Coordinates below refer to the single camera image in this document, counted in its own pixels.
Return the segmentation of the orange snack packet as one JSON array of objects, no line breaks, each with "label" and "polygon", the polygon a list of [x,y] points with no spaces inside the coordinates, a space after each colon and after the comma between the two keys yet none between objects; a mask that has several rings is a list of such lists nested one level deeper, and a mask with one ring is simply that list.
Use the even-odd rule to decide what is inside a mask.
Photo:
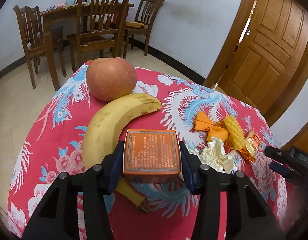
[{"label": "orange snack packet", "polygon": [[239,152],[247,161],[255,162],[262,140],[253,130],[250,130],[245,138],[245,142],[246,146],[240,149]]}]

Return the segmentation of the white tissue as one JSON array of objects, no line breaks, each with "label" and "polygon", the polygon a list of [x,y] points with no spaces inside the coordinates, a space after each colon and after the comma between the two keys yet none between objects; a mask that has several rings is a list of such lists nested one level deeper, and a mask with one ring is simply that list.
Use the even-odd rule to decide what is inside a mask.
[{"label": "white tissue", "polygon": [[220,138],[211,137],[211,141],[204,149],[189,150],[189,153],[197,156],[201,164],[209,165],[217,172],[233,174],[238,170],[234,155],[226,154],[224,143]]}]

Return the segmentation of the orange small carton box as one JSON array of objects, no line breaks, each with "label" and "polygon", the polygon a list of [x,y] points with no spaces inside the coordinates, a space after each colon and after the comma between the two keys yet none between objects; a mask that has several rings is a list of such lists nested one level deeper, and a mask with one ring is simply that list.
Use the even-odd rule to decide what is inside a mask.
[{"label": "orange small carton box", "polygon": [[132,183],[167,183],[182,171],[174,130],[128,129],[123,152],[123,176]]}]

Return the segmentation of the wooden door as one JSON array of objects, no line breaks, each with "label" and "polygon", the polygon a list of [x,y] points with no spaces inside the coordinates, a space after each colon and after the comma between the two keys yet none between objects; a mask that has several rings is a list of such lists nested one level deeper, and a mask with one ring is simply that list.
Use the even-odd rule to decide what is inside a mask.
[{"label": "wooden door", "polygon": [[218,85],[273,125],[307,79],[308,1],[241,0],[204,85]]},{"label": "wooden door", "polygon": [[292,139],[281,147],[281,150],[288,150],[293,146],[308,153],[308,121]]}]

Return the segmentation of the yellow foam net left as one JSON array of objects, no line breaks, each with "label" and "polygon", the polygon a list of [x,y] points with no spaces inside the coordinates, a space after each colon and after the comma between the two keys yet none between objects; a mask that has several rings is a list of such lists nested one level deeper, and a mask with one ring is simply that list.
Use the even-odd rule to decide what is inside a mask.
[{"label": "yellow foam net left", "polygon": [[232,143],[235,150],[241,150],[246,146],[244,132],[242,127],[239,125],[236,118],[232,115],[226,116],[223,119],[230,136],[232,137]]}]

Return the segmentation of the yellow banana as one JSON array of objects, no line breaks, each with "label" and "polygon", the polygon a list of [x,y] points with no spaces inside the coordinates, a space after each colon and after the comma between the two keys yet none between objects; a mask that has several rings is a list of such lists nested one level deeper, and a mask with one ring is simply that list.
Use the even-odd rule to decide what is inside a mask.
[{"label": "yellow banana", "polygon": [[162,103],[154,96],[135,93],[111,101],[94,114],[82,143],[82,160],[86,170],[102,163],[112,154],[122,130],[133,119],[160,110]]}]

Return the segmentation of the orange candy wrapper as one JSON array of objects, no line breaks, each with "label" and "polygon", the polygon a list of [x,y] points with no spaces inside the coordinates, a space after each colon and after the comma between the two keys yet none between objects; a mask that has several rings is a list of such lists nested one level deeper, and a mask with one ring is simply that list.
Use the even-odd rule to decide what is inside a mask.
[{"label": "orange candy wrapper", "polygon": [[224,122],[220,124],[213,123],[204,112],[197,113],[194,119],[194,130],[206,132],[207,142],[211,142],[212,137],[219,138],[222,142],[225,142],[229,136],[229,131],[226,129]]}]

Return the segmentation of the red apple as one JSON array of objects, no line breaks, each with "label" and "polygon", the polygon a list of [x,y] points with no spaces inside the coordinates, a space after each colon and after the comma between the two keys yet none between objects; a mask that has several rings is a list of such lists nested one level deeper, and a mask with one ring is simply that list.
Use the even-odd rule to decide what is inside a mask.
[{"label": "red apple", "polygon": [[134,91],[137,74],[134,66],[121,57],[102,57],[89,64],[86,83],[93,96],[109,102]]}]

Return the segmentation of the left wooden chair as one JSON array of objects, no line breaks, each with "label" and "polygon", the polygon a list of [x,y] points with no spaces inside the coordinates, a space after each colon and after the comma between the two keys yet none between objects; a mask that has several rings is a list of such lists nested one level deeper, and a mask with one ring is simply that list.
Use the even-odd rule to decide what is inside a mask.
[{"label": "left wooden chair", "polygon": [[[38,6],[23,8],[15,6],[13,11],[16,14],[23,51],[30,75],[32,87],[36,88],[34,74],[39,74],[38,65],[40,65],[40,57],[45,55],[47,50],[44,44],[44,32],[42,28],[42,20],[40,9]],[[66,76],[64,65],[63,51],[64,39],[63,28],[58,27],[51,30],[52,48],[58,51],[59,62],[62,69],[62,75]]]}]

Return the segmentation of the wooden chair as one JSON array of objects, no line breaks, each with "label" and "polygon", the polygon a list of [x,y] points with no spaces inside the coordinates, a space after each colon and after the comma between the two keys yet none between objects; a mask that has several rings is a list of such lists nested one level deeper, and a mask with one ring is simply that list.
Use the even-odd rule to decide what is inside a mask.
[{"label": "wooden chair", "polygon": [[82,64],[82,54],[111,50],[112,57],[122,55],[126,12],[129,0],[77,0],[76,33],[66,39],[70,45],[72,70]]},{"label": "wooden chair", "polygon": [[[38,6],[23,8],[15,6],[13,11],[16,14],[23,51],[30,75],[32,87],[36,88],[34,74],[39,74],[38,65],[40,65],[40,57],[45,55],[47,50],[44,44],[44,32],[42,28],[42,20],[40,9]],[[63,28],[58,27],[51,30],[52,48],[58,51],[59,62],[62,69],[62,75],[66,76],[64,65],[63,51],[64,39]]]},{"label": "wooden chair", "polygon": [[144,55],[148,54],[148,44],[151,36],[153,24],[157,13],[165,0],[141,0],[133,22],[140,22],[144,28],[134,29],[125,27],[123,58],[126,59],[129,41],[133,41],[135,35],[145,35]]}]

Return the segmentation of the wooden dining table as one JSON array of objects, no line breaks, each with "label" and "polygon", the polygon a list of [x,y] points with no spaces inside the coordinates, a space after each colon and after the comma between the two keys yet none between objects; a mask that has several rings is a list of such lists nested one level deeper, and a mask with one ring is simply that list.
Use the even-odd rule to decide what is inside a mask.
[{"label": "wooden dining table", "polygon": [[121,56],[126,17],[130,7],[134,7],[134,4],[94,1],[46,10],[40,14],[43,19],[46,58],[55,90],[58,90],[60,85],[53,56],[51,24],[66,18],[76,19],[76,34],[69,39],[72,70],[75,71],[74,51],[77,51],[79,64],[82,63],[81,54],[87,51],[111,48],[113,57]]}]

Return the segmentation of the yellow seat cushion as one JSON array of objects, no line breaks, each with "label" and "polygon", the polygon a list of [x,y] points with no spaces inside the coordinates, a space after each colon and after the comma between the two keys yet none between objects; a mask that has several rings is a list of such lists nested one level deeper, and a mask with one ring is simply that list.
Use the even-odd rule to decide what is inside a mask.
[{"label": "yellow seat cushion", "polygon": [[145,25],[140,22],[126,22],[126,27],[127,28],[134,28],[134,29],[141,29],[144,28]]}]

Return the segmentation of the far wooden chair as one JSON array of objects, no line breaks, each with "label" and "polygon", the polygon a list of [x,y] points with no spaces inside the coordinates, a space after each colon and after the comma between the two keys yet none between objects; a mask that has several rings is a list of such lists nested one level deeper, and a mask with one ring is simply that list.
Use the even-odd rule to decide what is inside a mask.
[{"label": "far wooden chair", "polygon": [[148,44],[151,36],[153,24],[157,13],[165,0],[141,0],[133,22],[140,22],[144,28],[134,29],[125,27],[123,58],[126,59],[129,41],[133,41],[135,35],[145,35],[144,55],[148,54]]}]

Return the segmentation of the near wooden chair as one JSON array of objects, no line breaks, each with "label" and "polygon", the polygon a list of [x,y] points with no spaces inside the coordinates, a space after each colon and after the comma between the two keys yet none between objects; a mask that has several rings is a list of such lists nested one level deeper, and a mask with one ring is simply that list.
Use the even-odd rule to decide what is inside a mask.
[{"label": "near wooden chair", "polygon": [[82,64],[82,54],[111,50],[112,57],[122,55],[126,12],[129,0],[77,0],[76,33],[66,39],[70,45],[72,70]]}]

